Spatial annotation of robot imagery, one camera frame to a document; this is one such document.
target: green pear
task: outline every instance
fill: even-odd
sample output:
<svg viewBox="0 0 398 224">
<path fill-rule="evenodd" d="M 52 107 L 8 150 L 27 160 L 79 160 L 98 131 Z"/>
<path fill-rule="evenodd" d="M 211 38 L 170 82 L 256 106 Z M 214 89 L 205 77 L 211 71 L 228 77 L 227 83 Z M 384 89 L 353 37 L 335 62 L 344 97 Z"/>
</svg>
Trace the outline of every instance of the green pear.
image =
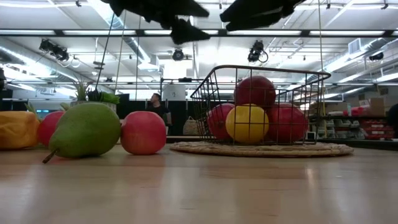
<svg viewBox="0 0 398 224">
<path fill-rule="evenodd" d="M 50 139 L 51 154 L 65 158 L 102 155 L 113 148 L 121 133 L 117 114 L 102 103 L 84 103 L 68 109 Z"/>
</svg>

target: wooden table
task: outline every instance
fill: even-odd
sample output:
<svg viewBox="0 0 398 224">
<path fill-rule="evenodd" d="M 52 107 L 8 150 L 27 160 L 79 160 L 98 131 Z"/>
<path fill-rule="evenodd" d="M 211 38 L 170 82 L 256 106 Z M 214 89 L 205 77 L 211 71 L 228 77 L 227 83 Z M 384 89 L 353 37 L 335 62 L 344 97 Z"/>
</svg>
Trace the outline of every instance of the wooden table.
<svg viewBox="0 0 398 224">
<path fill-rule="evenodd" d="M 179 154 L 41 164 L 0 152 L 1 224 L 382 224 L 398 222 L 398 153 L 266 159 Z"/>
</svg>

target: woven placemat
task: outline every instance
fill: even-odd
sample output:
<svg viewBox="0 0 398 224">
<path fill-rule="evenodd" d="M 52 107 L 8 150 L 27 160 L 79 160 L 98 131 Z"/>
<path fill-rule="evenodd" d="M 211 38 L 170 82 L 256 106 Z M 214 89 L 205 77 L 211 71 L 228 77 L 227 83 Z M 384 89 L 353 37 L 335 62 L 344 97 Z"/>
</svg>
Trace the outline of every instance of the woven placemat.
<svg viewBox="0 0 398 224">
<path fill-rule="evenodd" d="M 171 150 L 195 154 L 241 157 L 326 157 L 352 154 L 354 148 L 344 144 L 316 143 L 292 146 L 232 146 L 209 142 L 178 142 Z"/>
</svg>

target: man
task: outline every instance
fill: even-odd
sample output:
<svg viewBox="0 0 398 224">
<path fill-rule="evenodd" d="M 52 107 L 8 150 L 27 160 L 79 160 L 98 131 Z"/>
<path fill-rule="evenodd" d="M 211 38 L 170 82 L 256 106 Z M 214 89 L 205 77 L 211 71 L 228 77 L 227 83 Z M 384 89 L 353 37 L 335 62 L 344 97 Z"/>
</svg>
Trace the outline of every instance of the man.
<svg viewBox="0 0 398 224">
<path fill-rule="evenodd" d="M 391 106 L 388 111 L 387 123 L 394 129 L 394 139 L 398 139 L 398 104 Z"/>
<path fill-rule="evenodd" d="M 4 70 L 0 68 L 0 111 L 2 107 L 2 89 L 4 88 L 4 84 L 6 82 L 6 76 L 4 75 Z"/>
<path fill-rule="evenodd" d="M 164 120 L 164 117 L 166 117 L 166 133 L 169 130 L 169 126 L 172 125 L 172 114 L 170 113 L 169 109 L 166 107 L 162 106 L 160 104 L 160 95 L 157 93 L 154 93 L 152 97 L 150 98 L 150 102 L 152 103 L 150 106 L 148 106 L 147 111 L 151 111 L 154 113 L 157 113 L 160 118 Z"/>
</svg>

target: wire basket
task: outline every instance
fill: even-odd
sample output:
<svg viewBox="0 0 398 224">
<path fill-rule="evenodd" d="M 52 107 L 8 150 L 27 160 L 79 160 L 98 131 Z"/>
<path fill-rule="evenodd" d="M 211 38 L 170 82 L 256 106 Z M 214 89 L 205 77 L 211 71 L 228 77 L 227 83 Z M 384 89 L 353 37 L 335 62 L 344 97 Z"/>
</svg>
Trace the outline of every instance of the wire basket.
<svg viewBox="0 0 398 224">
<path fill-rule="evenodd" d="M 234 80 L 225 81 L 232 73 Z M 280 68 L 217 66 L 191 95 L 195 118 L 204 121 L 197 123 L 200 138 L 221 144 L 315 144 L 323 81 L 330 76 Z M 294 82 L 278 82 L 281 78 Z M 306 140 L 307 131 L 315 133 L 312 141 Z"/>
</svg>

